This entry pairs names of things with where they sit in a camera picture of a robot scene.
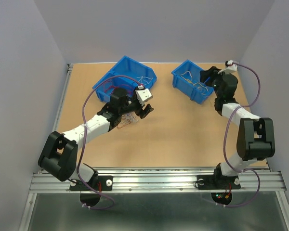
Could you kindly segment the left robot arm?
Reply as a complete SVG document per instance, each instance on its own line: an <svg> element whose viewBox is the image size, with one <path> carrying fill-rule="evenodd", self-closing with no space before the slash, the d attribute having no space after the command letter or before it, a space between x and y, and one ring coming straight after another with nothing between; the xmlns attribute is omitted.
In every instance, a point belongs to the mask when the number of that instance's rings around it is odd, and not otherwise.
<svg viewBox="0 0 289 231"><path fill-rule="evenodd" d="M137 86L132 96L127 90L117 88L102 109L90 120L84 120L78 127L59 133L52 132L43 147L38 165L60 181L79 180L88 190L97 186L97 172L81 163L78 151L84 151L85 145L96 137L110 132L127 113L135 113L145 118L153 108L148 101L152 99L149 89Z"/></svg>

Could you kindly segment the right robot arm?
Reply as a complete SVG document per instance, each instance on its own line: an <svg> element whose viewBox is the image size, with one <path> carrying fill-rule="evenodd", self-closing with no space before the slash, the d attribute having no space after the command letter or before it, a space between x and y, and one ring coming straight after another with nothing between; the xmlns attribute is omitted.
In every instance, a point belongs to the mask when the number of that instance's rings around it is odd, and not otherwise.
<svg viewBox="0 0 289 231"><path fill-rule="evenodd" d="M234 123L238 126L236 152L219 163L212 175L213 185L222 188L257 161L275 154L274 125L270 118L259 117L246 110L235 99L238 79L234 72L240 66L229 60L224 69L215 66L200 72L200 81L212 87L216 94L214 108L219 115L228 118L226 129Z"/></svg>

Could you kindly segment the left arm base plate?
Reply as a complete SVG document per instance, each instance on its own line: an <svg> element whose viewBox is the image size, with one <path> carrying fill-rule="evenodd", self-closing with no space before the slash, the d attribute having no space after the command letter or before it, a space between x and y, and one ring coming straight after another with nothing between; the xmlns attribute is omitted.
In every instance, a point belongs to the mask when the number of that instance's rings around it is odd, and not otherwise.
<svg viewBox="0 0 289 231"><path fill-rule="evenodd" d="M112 191L113 176L111 175L99 175L93 176L87 184L94 188L96 191L106 192ZM76 184L70 183L69 190L72 192L89 191L90 189L80 180L76 180Z"/></svg>

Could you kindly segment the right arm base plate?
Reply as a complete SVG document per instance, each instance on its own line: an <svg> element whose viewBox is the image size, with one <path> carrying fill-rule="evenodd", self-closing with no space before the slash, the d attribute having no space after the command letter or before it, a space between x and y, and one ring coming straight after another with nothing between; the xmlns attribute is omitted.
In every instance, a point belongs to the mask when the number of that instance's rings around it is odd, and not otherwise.
<svg viewBox="0 0 289 231"><path fill-rule="evenodd" d="M197 175L195 187L200 190L226 190L240 189L241 185L238 182L238 177L221 176L215 177L212 174Z"/></svg>

